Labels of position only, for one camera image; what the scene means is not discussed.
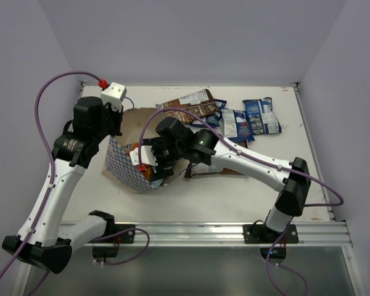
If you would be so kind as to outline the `dark brown kettle chips bag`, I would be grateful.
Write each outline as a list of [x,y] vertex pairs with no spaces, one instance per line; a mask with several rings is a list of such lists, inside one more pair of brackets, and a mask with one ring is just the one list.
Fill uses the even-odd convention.
[[221,166],[208,166],[203,163],[190,163],[184,172],[185,178],[202,175],[242,175],[242,173]]

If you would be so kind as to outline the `blue white snack packet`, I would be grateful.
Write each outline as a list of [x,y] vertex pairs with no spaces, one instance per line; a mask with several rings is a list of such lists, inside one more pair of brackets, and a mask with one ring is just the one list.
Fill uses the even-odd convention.
[[201,121],[194,120],[190,123],[190,125],[193,126],[193,127],[196,127],[196,128],[203,128],[205,126],[204,123],[207,123],[212,128],[220,127],[220,120],[222,118],[221,110],[226,107],[227,101],[226,100],[221,100],[221,99],[216,99],[215,103],[219,108],[218,112],[215,112],[214,114],[211,114],[211,115],[208,115],[206,117],[201,118]]

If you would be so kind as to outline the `checkered blue paper bag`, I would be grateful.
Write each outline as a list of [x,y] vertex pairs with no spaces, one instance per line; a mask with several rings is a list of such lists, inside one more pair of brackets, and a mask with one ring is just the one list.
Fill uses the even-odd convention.
[[[132,164],[129,155],[124,153],[122,147],[139,141],[141,131],[147,119],[156,110],[156,108],[144,107],[124,111],[121,123],[122,135],[109,137],[102,174],[113,181],[115,185],[138,193],[153,190],[150,182]],[[173,167],[174,175],[164,179],[168,185],[179,178],[180,172],[188,164],[189,162],[183,159],[176,162]]]

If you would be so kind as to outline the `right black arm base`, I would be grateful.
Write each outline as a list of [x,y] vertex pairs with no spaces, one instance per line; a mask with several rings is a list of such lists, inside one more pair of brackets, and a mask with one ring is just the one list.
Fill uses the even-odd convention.
[[287,244],[298,244],[300,242],[297,234],[297,228],[294,224],[289,225],[289,229],[277,241],[271,251],[269,248],[280,237],[280,233],[268,229],[261,220],[256,220],[252,224],[244,224],[242,226],[242,233],[245,244],[252,245],[267,245],[267,247],[260,247],[260,255],[263,259],[267,259],[273,263],[283,263],[287,256]]

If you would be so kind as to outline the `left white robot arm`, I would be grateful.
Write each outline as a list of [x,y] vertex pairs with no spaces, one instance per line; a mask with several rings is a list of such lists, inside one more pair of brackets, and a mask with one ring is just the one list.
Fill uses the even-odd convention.
[[111,241],[116,234],[114,217],[94,210],[68,231],[59,226],[76,185],[84,175],[99,144],[107,136],[119,136],[123,118],[121,99],[82,97],[73,108],[73,119],[55,140],[54,160],[40,195],[27,221],[2,248],[29,265],[54,274],[61,273],[72,254],[97,238]]

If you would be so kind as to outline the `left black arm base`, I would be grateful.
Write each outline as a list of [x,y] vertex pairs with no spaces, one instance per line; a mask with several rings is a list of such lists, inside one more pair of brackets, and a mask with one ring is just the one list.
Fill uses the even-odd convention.
[[108,233],[92,240],[93,259],[104,262],[108,259],[114,259],[118,255],[120,244],[134,242],[134,228],[134,224],[114,224]]

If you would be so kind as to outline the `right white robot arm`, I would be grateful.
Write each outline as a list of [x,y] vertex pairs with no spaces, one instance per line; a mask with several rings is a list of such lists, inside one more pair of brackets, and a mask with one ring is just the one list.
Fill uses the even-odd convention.
[[267,241],[278,241],[293,218],[302,215],[311,186],[304,159],[297,157],[290,162],[267,157],[208,128],[194,132],[172,117],[164,118],[155,131],[157,138],[139,142],[136,158],[140,164],[158,167],[183,158],[193,164],[227,168],[276,191],[278,197],[262,227]]

